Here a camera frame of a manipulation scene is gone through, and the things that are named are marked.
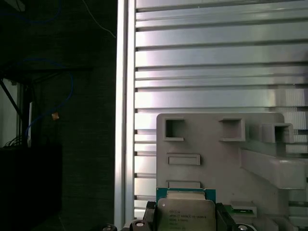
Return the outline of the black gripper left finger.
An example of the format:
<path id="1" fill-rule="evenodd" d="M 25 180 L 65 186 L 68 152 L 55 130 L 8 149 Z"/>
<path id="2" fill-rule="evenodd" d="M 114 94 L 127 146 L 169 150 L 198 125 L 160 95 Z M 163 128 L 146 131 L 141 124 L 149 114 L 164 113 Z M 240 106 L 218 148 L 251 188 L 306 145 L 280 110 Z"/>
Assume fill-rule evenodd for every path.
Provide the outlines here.
<path id="1" fill-rule="evenodd" d="M 129 231 L 156 231 L 157 230 L 157 205 L 148 201 L 142 219 L 135 220 L 129 225 Z"/>

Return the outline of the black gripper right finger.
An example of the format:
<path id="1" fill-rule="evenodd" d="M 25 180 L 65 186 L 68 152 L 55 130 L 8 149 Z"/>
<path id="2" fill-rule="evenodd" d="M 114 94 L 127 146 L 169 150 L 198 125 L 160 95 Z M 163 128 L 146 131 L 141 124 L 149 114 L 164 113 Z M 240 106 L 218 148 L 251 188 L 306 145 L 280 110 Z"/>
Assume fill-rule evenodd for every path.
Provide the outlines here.
<path id="1" fill-rule="evenodd" d="M 222 203 L 216 203 L 217 231 L 254 231 L 252 225 L 236 223 Z"/>

